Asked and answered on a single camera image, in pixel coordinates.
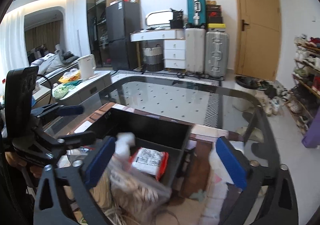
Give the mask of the left hand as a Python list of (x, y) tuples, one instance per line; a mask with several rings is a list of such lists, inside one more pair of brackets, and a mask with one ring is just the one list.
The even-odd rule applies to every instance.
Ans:
[[(27, 162), (21, 159), (16, 153), (14, 152), (5, 152), (5, 158), (9, 165), (13, 167), (26, 167)], [(30, 166), (30, 172), (33, 174), (34, 177), (40, 178), (42, 175), (42, 168), (38, 166)]]

